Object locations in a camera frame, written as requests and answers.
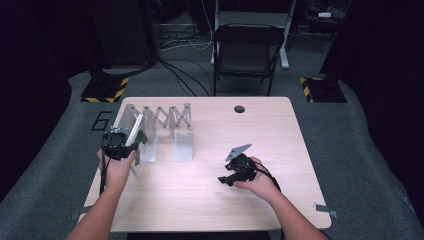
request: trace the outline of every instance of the black chair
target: black chair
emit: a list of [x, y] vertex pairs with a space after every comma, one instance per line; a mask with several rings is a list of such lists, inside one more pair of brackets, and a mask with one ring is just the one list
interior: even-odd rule
[[214, 34], [214, 82], [219, 76], [269, 78], [271, 93], [275, 66], [285, 40], [284, 30], [270, 25], [226, 24]]

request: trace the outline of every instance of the black curtain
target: black curtain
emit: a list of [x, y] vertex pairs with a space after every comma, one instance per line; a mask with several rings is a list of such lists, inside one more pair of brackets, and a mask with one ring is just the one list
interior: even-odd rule
[[361, 102], [371, 138], [424, 223], [424, 4], [355, 0], [323, 64]]
[[[50, 43], [49, 34], [40, 27], [42, 24], [30, 9], [23, 0], [0, 1], [0, 102], [3, 111], [0, 200], [56, 126], [71, 96], [67, 80], [81, 70], [64, 71], [61, 57], [54, 51], [56, 46]], [[48, 19], [50, 25], [60, 24], [55, 20]]]
[[[90, 51], [100, 67], [110, 68], [87, 0], [24, 2], [68, 78], [88, 70], [81, 58], [81, 41], [84, 51]], [[76, 33], [83, 34], [84, 39]]]

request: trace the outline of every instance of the gray carpet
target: gray carpet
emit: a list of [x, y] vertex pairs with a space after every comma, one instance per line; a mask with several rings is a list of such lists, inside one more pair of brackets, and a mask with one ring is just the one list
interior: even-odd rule
[[[340, 215], [325, 231], [333, 239], [424, 239], [423, 227], [402, 185], [368, 135], [355, 94], [340, 82], [348, 103], [306, 101], [299, 78], [321, 76], [318, 73], [329, 46], [323, 38], [296, 37], [288, 53], [290, 69], [277, 68], [271, 92], [272, 96], [291, 99], [324, 198]], [[195, 61], [212, 80], [211, 46], [204, 51], [174, 48], [161, 52], [161, 57], [209, 86], [199, 66], [171, 59]], [[112, 111], [112, 124], [122, 102], [80, 102], [88, 81], [87, 73], [69, 80], [73, 93], [68, 109], [0, 205], [0, 239], [64, 239], [75, 226], [76, 221], [69, 218], [84, 204], [96, 172], [95, 152], [103, 133], [90, 129], [100, 111]], [[193, 81], [186, 81], [198, 96], [206, 95]], [[173, 74], [157, 63], [130, 78], [123, 97], [129, 96], [186, 95]], [[278, 239], [278, 232], [271, 236]], [[126, 234], [113, 233], [110, 239], [126, 239]]]

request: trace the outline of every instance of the yellow black hazard tape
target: yellow black hazard tape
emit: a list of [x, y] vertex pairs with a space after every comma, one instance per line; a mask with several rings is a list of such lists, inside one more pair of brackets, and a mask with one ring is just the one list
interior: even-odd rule
[[339, 85], [336, 83], [325, 82], [322, 78], [300, 78], [303, 93], [306, 100], [311, 103], [327, 102], [327, 103], [346, 103]]
[[[322, 80], [322, 78], [308, 78], [312, 80]], [[303, 93], [305, 94], [306, 101], [308, 102], [314, 102], [314, 99], [312, 98], [311, 90], [308, 87], [308, 84], [306, 83], [306, 78], [301, 77], [300, 83], [302, 84]]]
[[81, 102], [118, 102], [121, 99], [122, 94], [124, 94], [125, 87], [128, 83], [128, 78], [122, 80], [121, 85], [119, 86], [118, 91], [116, 92], [114, 97], [111, 98], [98, 98], [98, 97], [81, 97]]

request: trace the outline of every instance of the hand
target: hand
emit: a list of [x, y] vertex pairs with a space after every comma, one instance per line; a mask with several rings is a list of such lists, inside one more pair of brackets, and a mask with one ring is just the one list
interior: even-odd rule
[[[99, 169], [102, 170], [102, 150], [97, 151], [97, 157], [100, 159]], [[134, 161], [136, 152], [131, 151], [127, 158], [117, 161], [105, 156], [107, 167], [106, 189], [122, 193], [130, 175], [131, 164]]]
[[[250, 157], [256, 166], [266, 171], [266, 169], [261, 165], [261, 160], [255, 157]], [[272, 180], [265, 174], [258, 171], [255, 179], [249, 182], [236, 181], [234, 186], [242, 189], [247, 189], [252, 191], [257, 197], [270, 202], [274, 196], [281, 195], [280, 191], [275, 187]]]

